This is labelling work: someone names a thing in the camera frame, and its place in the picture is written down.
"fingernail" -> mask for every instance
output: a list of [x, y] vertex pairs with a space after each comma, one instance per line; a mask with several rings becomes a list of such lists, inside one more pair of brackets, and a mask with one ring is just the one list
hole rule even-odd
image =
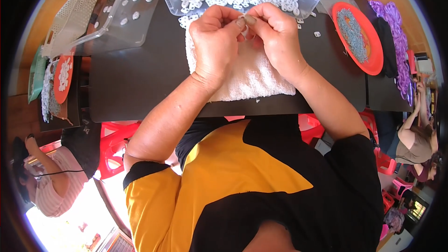
[[257, 22], [257, 19], [255, 19], [253, 16], [249, 14], [244, 15], [244, 20], [248, 25], [254, 25]]
[[244, 18], [239, 18], [235, 21], [235, 23], [240, 27], [243, 28], [246, 25], [246, 22], [244, 20]]

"black table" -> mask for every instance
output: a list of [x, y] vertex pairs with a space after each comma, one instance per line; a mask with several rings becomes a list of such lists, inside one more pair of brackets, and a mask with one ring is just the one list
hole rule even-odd
[[[333, 84], [358, 111], [366, 107], [364, 72], [344, 54], [332, 20], [309, 17], [299, 33], [307, 62]], [[89, 100], [95, 122], [143, 119], [188, 75], [185, 30], [159, 0], [145, 43], [138, 48], [93, 54]], [[312, 113], [301, 94], [208, 103], [199, 117]]]
[[[375, 11], [367, 0], [354, 0], [366, 17], [374, 22], [378, 20]], [[412, 112], [413, 108], [404, 100], [396, 87], [394, 80], [384, 73], [377, 76], [366, 74], [367, 79], [367, 105], [372, 110]]]

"white plastic basket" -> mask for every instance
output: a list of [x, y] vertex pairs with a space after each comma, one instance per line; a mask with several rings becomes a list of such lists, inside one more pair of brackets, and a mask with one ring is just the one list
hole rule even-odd
[[48, 30], [42, 56], [53, 59], [86, 32], [97, 0], [67, 0]]

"yellow and black shirt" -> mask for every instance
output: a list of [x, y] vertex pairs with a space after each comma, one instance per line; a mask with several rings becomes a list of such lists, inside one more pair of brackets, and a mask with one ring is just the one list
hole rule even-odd
[[375, 251], [383, 204], [372, 143], [362, 135], [322, 156], [249, 120], [220, 127], [169, 165], [134, 164], [123, 182], [137, 251], [242, 251], [273, 220], [302, 251]]

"white towel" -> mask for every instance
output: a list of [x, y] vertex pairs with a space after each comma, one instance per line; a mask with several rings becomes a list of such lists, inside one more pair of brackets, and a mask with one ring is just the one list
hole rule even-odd
[[[238, 57], [233, 64], [230, 76], [224, 85], [210, 98], [210, 102], [230, 102], [233, 100], [268, 97], [280, 93], [295, 95], [296, 89], [272, 67], [264, 49], [253, 49], [253, 40], [240, 42]], [[196, 52], [189, 33], [185, 32], [190, 74], [196, 69]]]

